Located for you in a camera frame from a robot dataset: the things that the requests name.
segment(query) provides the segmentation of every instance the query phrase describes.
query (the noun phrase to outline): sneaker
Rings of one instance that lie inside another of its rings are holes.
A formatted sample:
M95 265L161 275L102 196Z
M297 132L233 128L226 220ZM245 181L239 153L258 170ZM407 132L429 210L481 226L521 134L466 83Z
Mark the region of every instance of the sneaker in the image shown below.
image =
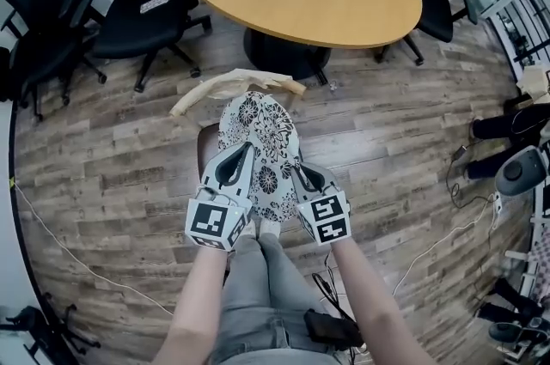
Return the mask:
M281 223L262 218L260 223L260 237L266 233L274 234L278 238L281 234Z
M250 235L251 237L256 238L256 222L254 220L250 220L250 222L248 222L248 225L244 227L241 235L239 235L239 238L245 235Z

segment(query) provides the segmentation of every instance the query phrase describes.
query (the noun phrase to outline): chair wheel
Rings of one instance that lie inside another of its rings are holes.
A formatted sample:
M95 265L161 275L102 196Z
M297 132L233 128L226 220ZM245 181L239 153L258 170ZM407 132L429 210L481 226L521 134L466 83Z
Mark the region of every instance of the chair wheel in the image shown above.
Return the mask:
M193 67L189 73L191 74L191 78L199 78L201 76L202 72L198 67Z

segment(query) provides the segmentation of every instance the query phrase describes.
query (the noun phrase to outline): person's leg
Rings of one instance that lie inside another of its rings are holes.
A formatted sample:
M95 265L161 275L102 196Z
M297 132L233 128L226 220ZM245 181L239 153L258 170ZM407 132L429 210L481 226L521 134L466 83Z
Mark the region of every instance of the person's leg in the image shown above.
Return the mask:
M499 278L495 282L492 292L505 298L512 306L517 308L519 313L528 319L542 314L543 308L541 306L527 296L521 296L504 278Z
M545 119L550 119L550 104L534 104L517 113L475 120L472 133L478 139L513 138L544 125Z
M538 146L540 138L540 129L533 129L534 131L525 135L523 140L515 143L505 151L501 151L496 155L491 155L480 161L471 161L466 165L466 173L470 179L485 179L494 177L497 175L498 170L503 164L508 161L515 153L519 153L522 149L527 148L529 145Z
M302 274L284 253L278 237L265 233L258 242L266 254L272 307L304 312L313 308L318 313L326 313Z
M235 243L235 256L223 286L223 312L244 307L270 307L267 265L258 241L241 236Z
M264 254L255 235L241 235L223 286L222 314L211 363L218 365L232 356L269 348L270 306Z
M478 312L478 318L490 320L491 322L515 322L520 321L523 325L524 317L519 313L514 313L507 308L495 306L491 303L483 304Z

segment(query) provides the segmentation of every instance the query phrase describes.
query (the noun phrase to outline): chair seat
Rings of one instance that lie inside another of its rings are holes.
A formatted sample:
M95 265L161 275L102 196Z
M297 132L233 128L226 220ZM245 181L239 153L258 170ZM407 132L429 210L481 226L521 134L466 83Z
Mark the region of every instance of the chair seat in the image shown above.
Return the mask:
M13 64L18 81L33 84L71 72L81 57L82 33L28 31L17 42Z
M114 0L95 40L100 58L136 57L177 42L185 29L186 7L181 0L140 14L147 0Z
M422 0L422 15L417 28L449 43L453 39L453 16L449 0Z

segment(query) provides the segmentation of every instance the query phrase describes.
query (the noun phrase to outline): black pants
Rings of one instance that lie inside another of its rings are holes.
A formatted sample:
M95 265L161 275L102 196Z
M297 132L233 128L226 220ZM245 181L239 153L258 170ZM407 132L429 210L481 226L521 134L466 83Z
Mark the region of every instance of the black pants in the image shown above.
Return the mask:
M536 104L522 111L495 118L474 121L472 133L478 139L498 139L507 137L512 146L505 151L489 156L481 161L471 161L466 165L470 179L494 177L500 167L515 153L529 145L538 146L545 121L550 119L550 104Z
M521 296L510 284L503 278L499 278L492 291L502 296L512 306L517 308L519 313L514 313L504 307L494 304L483 304L478 313L478 318L490 320L492 322L514 322L519 321L521 325L526 326L534 317L542 315L542 307L535 301Z

